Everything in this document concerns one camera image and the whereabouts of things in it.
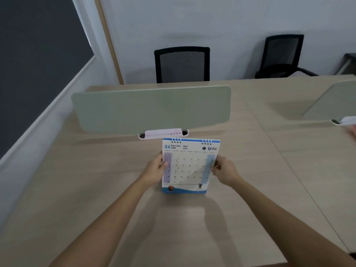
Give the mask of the person's right hand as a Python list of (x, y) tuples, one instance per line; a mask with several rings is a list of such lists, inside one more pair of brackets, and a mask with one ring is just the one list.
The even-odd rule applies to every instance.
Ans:
[(243, 179), (238, 174), (232, 161), (228, 160), (226, 157), (217, 155), (215, 163), (219, 163), (221, 169), (216, 169), (212, 166), (211, 171), (222, 184), (234, 188), (242, 183)]

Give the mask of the person's left hand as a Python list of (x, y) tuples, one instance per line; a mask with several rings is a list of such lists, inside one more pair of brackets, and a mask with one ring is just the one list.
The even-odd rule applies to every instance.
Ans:
[(157, 157), (149, 161), (145, 169), (139, 176), (139, 180), (142, 182), (146, 189), (157, 184), (164, 175), (166, 169), (159, 169), (159, 166), (163, 163), (163, 154), (159, 152)]

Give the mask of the white spiral desk calendar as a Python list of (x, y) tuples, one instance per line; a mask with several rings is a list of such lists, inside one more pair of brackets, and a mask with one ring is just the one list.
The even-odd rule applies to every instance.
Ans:
[(163, 162), (167, 162), (167, 167), (161, 191), (206, 194), (220, 143), (219, 139), (163, 138)]

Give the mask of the person's right forearm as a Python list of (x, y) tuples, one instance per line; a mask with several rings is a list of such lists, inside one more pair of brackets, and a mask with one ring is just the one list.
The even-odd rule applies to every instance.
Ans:
[(278, 206), (241, 177), (233, 188), (249, 206), (292, 267), (356, 267), (348, 253)]

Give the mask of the person's left forearm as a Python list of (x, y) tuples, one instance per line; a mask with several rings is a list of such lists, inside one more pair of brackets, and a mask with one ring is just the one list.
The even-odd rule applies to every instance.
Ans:
[(141, 174), (48, 267), (108, 267), (142, 196), (159, 180)]

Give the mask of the pink pen holder tray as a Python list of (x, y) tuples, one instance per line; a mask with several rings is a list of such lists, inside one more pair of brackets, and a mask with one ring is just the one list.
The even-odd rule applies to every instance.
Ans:
[(141, 140), (148, 139), (176, 139), (189, 135), (189, 130), (182, 130), (181, 128), (174, 129), (162, 129), (162, 130), (147, 130), (144, 133), (138, 134), (138, 138)]

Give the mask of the pale green desk divider panel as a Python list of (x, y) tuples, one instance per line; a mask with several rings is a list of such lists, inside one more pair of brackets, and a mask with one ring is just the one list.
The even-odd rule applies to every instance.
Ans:
[(356, 116), (356, 80), (331, 85), (302, 116), (309, 121), (330, 121)]
[(97, 134), (190, 130), (229, 121), (231, 88), (199, 86), (74, 93), (81, 128)]

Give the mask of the black mesh office chair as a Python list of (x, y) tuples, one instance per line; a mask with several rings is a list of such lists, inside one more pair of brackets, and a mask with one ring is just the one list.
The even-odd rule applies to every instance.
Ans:
[(298, 66), (303, 46), (303, 34), (281, 34), (265, 39), (260, 69), (255, 79), (287, 78), (295, 72), (318, 76)]
[(210, 48), (182, 46), (154, 51), (156, 81), (161, 83), (210, 81)]

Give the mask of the white pen holder tray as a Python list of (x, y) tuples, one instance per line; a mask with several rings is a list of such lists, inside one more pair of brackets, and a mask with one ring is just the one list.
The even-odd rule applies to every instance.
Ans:
[(337, 126), (352, 126), (356, 125), (356, 116), (347, 116), (339, 120), (330, 120), (330, 122)]

